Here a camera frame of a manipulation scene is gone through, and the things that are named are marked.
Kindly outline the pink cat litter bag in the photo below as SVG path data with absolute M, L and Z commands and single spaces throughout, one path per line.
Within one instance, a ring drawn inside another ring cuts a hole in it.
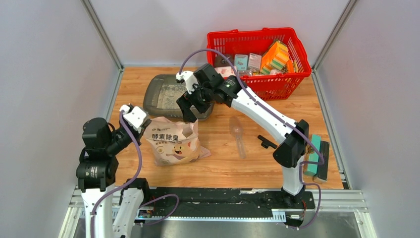
M 156 166 L 172 166 L 195 162 L 209 157 L 198 137 L 198 121 L 174 122 L 165 117 L 151 120 L 144 132 L 150 143 Z

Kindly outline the clear plastic scoop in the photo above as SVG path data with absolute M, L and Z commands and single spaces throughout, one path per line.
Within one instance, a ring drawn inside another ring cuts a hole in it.
M 229 119 L 229 131 L 230 134 L 235 138 L 237 151 L 239 154 L 239 157 L 241 159 L 246 158 L 246 151 L 243 143 L 243 127 L 241 122 L 237 117 L 231 117 Z

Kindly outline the black bag clip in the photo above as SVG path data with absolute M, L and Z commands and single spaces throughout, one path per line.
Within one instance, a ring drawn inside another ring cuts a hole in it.
M 267 138 L 265 138 L 262 135 L 258 135 L 257 138 L 261 141 L 261 146 L 265 149 L 268 149 L 269 147 L 276 149 L 277 145 L 273 142 L 271 142 L 270 140 L 268 140 Z

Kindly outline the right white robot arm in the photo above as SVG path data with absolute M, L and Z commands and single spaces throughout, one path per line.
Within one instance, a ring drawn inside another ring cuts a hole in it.
M 217 102 L 233 108 L 265 129 L 279 144 L 273 158 L 282 166 L 283 203 L 294 208 L 302 202 L 302 170 L 299 164 L 306 152 L 309 124 L 303 119 L 296 122 L 281 114 L 259 98 L 241 79 L 231 75 L 223 78 L 211 64 L 195 71 L 177 73 L 176 81 L 184 83 L 185 93 L 177 99 L 184 121 L 195 122 L 197 117 L 191 107 L 204 113 L 210 104 Z

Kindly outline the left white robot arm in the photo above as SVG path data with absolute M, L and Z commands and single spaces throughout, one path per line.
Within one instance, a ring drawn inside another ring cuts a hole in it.
M 78 187 L 84 203 L 86 237 L 128 238 L 131 235 L 135 215 L 140 206 L 151 200 L 146 179 L 128 179 L 129 185 L 115 186 L 118 168 L 117 154 L 132 143 L 140 145 L 150 119 L 134 129 L 129 124 L 115 129 L 104 118 L 94 118 L 83 126 L 82 139 L 85 147 L 76 169 Z

